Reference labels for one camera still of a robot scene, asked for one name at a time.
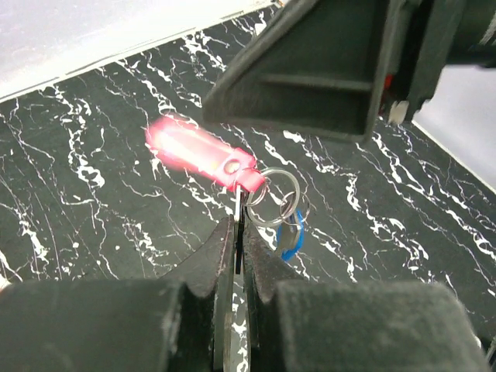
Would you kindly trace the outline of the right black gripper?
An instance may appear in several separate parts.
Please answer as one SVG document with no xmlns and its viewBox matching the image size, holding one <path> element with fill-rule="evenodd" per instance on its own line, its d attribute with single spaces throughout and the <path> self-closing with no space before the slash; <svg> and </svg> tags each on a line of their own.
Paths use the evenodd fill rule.
<svg viewBox="0 0 496 372">
<path fill-rule="evenodd" d="M 412 120 L 449 65 L 495 68 L 495 2 L 403 1 L 379 116 Z"/>
</svg>

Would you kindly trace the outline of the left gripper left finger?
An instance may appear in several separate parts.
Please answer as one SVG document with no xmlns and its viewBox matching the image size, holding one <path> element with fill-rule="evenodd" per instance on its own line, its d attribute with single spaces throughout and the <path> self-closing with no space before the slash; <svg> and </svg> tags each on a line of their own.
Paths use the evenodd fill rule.
<svg viewBox="0 0 496 372">
<path fill-rule="evenodd" d="M 3 371 L 226 371 L 235 222 L 158 279 L 27 281 L 1 293 Z"/>
</svg>

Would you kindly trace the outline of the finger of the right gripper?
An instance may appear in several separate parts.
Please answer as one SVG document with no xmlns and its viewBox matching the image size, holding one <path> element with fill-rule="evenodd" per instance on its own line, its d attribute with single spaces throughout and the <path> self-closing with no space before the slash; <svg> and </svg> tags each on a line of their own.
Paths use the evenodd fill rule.
<svg viewBox="0 0 496 372">
<path fill-rule="evenodd" d="M 202 101 L 209 123 L 370 137 L 399 20 L 396 1 L 290 1 Z"/>
</svg>

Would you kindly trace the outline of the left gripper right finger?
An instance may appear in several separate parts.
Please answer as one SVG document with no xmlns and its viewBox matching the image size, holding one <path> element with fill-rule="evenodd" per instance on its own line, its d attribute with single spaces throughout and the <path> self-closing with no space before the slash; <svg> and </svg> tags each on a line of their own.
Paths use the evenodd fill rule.
<svg viewBox="0 0 496 372">
<path fill-rule="evenodd" d="M 315 283 L 247 225 L 252 371 L 487 371 L 467 314 L 441 284 Z"/>
</svg>

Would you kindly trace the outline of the blue key tag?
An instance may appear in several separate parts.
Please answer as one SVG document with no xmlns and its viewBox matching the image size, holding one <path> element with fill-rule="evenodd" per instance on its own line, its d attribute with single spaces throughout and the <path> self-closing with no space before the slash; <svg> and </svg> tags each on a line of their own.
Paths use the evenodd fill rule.
<svg viewBox="0 0 496 372">
<path fill-rule="evenodd" d="M 311 203 L 303 193 L 296 196 L 295 191 L 286 194 L 279 207 L 282 223 L 277 228 L 276 253 L 288 262 L 304 244 L 304 224 L 310 214 Z"/>
</svg>

